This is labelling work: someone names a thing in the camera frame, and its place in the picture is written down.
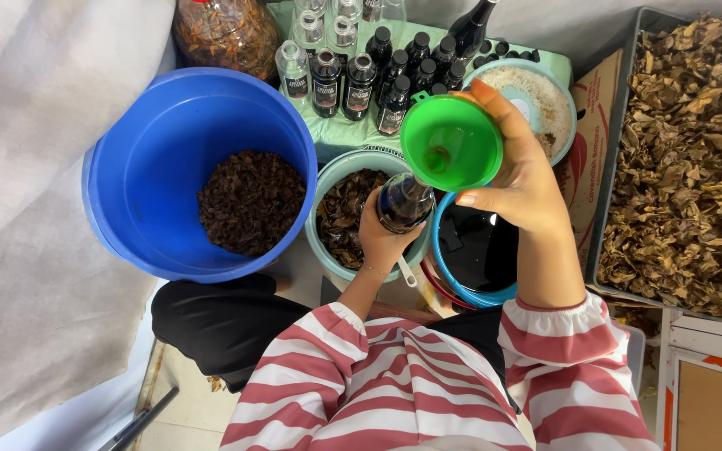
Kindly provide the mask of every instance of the jar of dried leaves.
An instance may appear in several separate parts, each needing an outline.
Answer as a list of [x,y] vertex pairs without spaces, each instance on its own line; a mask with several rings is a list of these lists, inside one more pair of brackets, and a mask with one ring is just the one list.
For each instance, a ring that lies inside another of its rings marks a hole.
[[277,82],[280,31],[257,0],[177,0],[174,37],[190,66],[224,67]]

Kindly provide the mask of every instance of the plastic spoon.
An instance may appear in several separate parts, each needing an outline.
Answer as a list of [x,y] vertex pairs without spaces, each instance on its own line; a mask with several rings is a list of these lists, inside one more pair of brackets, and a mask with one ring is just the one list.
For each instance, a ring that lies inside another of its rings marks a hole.
[[397,259],[397,266],[400,267],[400,272],[403,273],[403,278],[406,279],[406,285],[414,288],[416,286],[416,277],[414,277],[414,273],[408,267],[408,263],[406,263],[406,259],[402,255]]

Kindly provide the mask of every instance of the mint green cloth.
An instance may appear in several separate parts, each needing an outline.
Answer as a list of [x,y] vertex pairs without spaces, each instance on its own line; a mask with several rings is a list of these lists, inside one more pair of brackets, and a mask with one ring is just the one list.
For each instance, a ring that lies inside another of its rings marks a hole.
[[[292,1],[268,5],[269,10],[272,11],[272,15],[275,16],[275,20],[277,20],[277,25],[279,25],[283,31],[284,37],[288,36],[291,28],[294,5],[295,3]],[[330,20],[330,14],[326,15],[325,18],[326,21]],[[424,31],[431,36],[431,48],[436,46],[447,34],[447,30],[433,26],[419,25],[417,23],[389,20],[369,23],[362,20],[358,24],[358,51],[364,51],[366,41],[375,34],[375,29],[382,25],[388,27],[389,31],[392,32],[392,46],[395,49],[405,48],[419,31]],[[496,44],[497,42],[493,41],[493,49]],[[510,44],[509,46],[511,50],[520,52],[533,50],[533,48],[516,46],[514,44]],[[569,86],[570,77],[572,76],[572,66],[569,58],[547,51],[539,51],[539,54],[540,64],[548,67],[563,84]],[[472,71],[473,65],[469,64],[467,75]],[[375,102],[372,103],[373,105],[370,107],[369,114],[358,122],[353,122],[344,117],[341,108],[339,108],[336,116],[325,119],[314,112],[314,108],[311,107],[310,102],[298,106],[295,105],[300,115],[305,119],[311,137],[314,139],[317,159],[320,162],[327,163],[345,152],[361,149],[365,145],[380,145],[400,150],[399,134],[393,137],[385,137],[378,133],[375,126],[378,108]]]

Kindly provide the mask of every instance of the blue bucket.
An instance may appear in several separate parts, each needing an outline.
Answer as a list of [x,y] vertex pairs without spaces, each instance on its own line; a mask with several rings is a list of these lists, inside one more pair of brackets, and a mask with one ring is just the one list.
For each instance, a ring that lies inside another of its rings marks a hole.
[[506,288],[505,290],[496,291],[494,293],[477,293],[472,290],[468,290],[462,286],[447,270],[445,260],[442,258],[442,253],[439,251],[439,224],[441,224],[442,213],[450,202],[456,200],[456,193],[447,193],[442,197],[442,201],[436,206],[436,212],[433,214],[434,221],[431,223],[431,245],[433,246],[433,254],[436,257],[436,264],[439,266],[439,271],[442,273],[442,277],[445,282],[450,284],[450,287],[459,297],[465,302],[476,306],[478,308],[486,308],[503,305],[503,302],[509,299],[514,299],[516,296],[516,282]]
[[[196,201],[216,165],[246,149],[280,154],[306,185],[294,225],[257,258],[208,242]],[[241,72],[192,67],[156,77],[89,153],[92,229],[117,257],[163,279],[224,282],[262,269],[294,241],[314,203],[316,152],[303,118]]]

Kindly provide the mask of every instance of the dried brown leaves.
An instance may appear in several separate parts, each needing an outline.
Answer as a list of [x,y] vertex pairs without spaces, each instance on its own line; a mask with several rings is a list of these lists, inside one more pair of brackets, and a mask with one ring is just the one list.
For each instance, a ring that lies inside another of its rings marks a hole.
[[722,19],[643,33],[597,277],[722,317]]
[[220,163],[196,194],[208,240],[258,257],[286,236],[303,207],[299,172],[276,153],[245,150]]
[[257,0],[178,0],[172,29],[193,66],[224,67],[266,82],[277,76],[280,31]]
[[316,209],[316,230],[325,249],[338,264],[358,270],[364,251],[358,240],[361,211],[369,193],[389,180],[384,171],[361,169],[333,185]]

